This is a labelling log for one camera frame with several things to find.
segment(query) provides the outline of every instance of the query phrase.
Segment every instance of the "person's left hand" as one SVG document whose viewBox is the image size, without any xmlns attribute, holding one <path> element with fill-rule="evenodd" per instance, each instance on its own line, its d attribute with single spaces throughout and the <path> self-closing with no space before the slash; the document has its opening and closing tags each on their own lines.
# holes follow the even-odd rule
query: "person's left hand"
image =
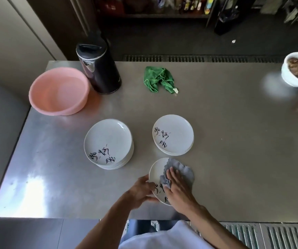
<svg viewBox="0 0 298 249">
<path fill-rule="evenodd" d="M 149 174 L 140 177 L 134 185 L 126 192 L 131 197 L 132 209 L 137 209 L 144 201 L 159 201 L 156 197 L 150 197 L 155 190 L 155 183 L 147 182 Z"/>
</svg>

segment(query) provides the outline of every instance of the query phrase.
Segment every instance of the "green cloth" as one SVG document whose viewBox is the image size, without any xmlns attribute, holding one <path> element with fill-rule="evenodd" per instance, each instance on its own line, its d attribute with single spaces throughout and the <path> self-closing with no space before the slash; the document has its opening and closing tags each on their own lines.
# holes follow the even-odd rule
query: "green cloth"
<svg viewBox="0 0 298 249">
<path fill-rule="evenodd" d="M 158 92 L 158 84 L 161 83 L 166 90 L 170 93 L 174 93 L 174 79 L 171 73 L 161 67 L 147 66 L 144 71 L 144 84 L 150 89 L 151 92 Z"/>
</svg>

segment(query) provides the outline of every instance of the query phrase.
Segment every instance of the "person's right hand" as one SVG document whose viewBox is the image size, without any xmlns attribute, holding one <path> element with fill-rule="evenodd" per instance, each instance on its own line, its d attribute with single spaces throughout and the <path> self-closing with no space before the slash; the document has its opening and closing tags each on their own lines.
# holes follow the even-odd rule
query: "person's right hand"
<svg viewBox="0 0 298 249">
<path fill-rule="evenodd" d="M 189 211 L 201 208 L 178 170 L 174 171 L 173 167 L 170 167 L 166 171 L 166 176 L 171 181 L 171 189 L 165 185 L 163 187 L 168 201 L 177 212 L 187 216 Z"/>
</svg>

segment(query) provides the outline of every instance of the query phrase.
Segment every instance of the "metal drain grate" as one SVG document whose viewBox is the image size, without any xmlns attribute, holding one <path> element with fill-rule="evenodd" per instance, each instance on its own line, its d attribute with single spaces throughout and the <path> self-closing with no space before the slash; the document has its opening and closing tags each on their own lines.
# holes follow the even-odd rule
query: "metal drain grate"
<svg viewBox="0 0 298 249">
<path fill-rule="evenodd" d="M 250 249 L 264 249 L 261 228 L 258 223 L 221 222 L 221 224 Z"/>
<path fill-rule="evenodd" d="M 237 55 L 124 55 L 131 62 L 283 63 L 284 56 Z"/>
<path fill-rule="evenodd" d="M 298 249 L 298 224 L 260 224 L 265 249 Z"/>
</svg>

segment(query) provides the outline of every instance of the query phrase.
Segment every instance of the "blurred hand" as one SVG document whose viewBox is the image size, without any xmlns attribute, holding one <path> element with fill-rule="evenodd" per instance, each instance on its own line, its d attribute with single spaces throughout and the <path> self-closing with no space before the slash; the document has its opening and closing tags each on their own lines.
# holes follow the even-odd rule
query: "blurred hand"
<svg viewBox="0 0 298 249">
<path fill-rule="evenodd" d="M 156 197 L 149 196 L 155 190 L 155 183 L 149 183 L 147 180 L 149 180 L 149 174 L 138 178 L 134 185 L 126 192 L 131 197 L 132 209 L 137 209 L 144 201 L 159 201 Z"/>
<path fill-rule="evenodd" d="M 171 189 L 165 185 L 163 187 L 168 201 L 177 212 L 187 216 L 189 211 L 196 208 L 201 209 L 178 170 L 174 171 L 173 167 L 170 167 L 166 171 L 166 176 L 171 181 Z"/>
</svg>

